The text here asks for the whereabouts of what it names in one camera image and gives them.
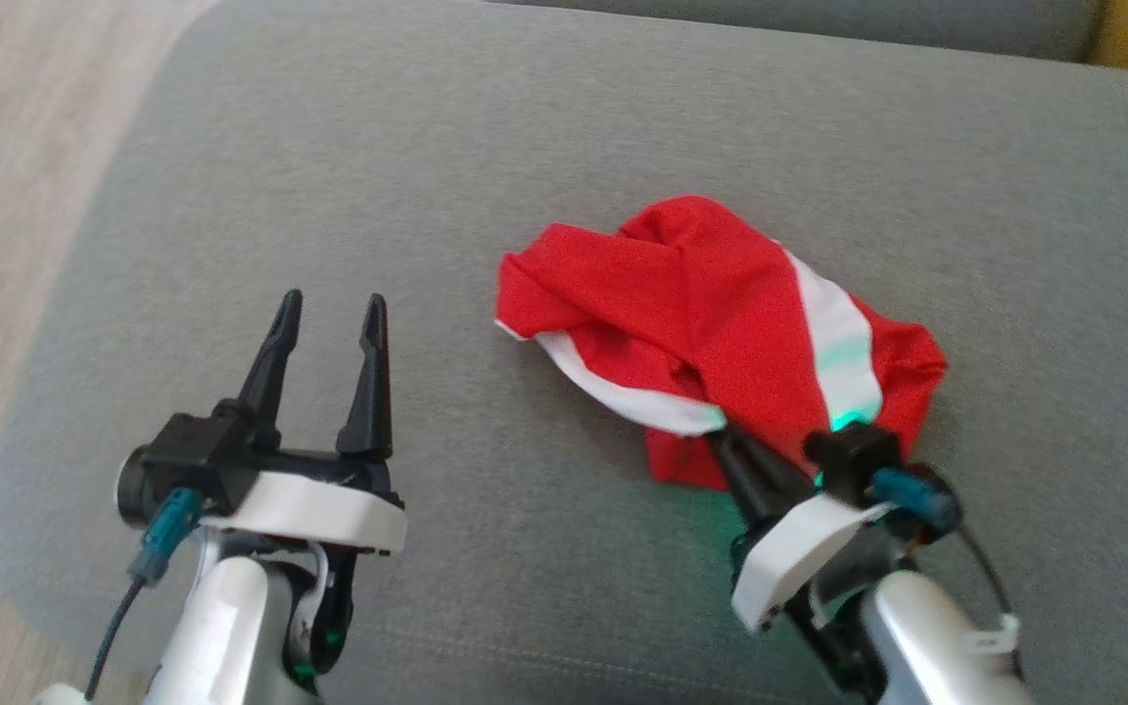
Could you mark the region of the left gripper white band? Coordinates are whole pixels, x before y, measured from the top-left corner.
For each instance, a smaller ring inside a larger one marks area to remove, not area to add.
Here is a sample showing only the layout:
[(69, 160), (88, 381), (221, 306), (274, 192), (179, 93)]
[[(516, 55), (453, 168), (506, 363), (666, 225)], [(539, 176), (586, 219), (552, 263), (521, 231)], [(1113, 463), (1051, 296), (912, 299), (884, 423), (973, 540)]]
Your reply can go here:
[[(220, 400), (215, 418), (233, 418), (246, 430), (252, 449), (281, 446), (277, 412), (288, 356), (299, 342), (305, 296), (288, 290), (279, 305), (241, 393)], [(393, 394), (388, 303), (372, 294), (359, 327), (354, 393), (335, 450), (281, 452), (259, 473), (243, 504), (227, 518), (202, 523), (202, 573), (224, 557), (279, 550), (307, 553), (316, 571), (292, 587), (283, 660), (291, 677), (319, 677), (337, 664), (353, 620), (354, 567), (359, 556), (391, 556), (403, 549), (408, 519), (390, 487)], [(363, 458), (372, 461), (361, 461)]]

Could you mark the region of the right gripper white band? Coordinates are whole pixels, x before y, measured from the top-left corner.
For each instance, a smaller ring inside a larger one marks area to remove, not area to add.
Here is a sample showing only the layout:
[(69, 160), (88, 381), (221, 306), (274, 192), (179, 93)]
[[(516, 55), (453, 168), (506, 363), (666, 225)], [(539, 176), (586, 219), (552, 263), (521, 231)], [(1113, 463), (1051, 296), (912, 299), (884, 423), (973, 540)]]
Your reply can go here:
[(743, 428), (710, 433), (708, 446), (743, 519), (779, 519), (740, 562), (732, 610), (760, 633), (807, 601), (811, 633), (863, 629), (863, 593), (904, 557), (904, 531), (917, 517), (891, 501), (860, 508), (810, 481)]

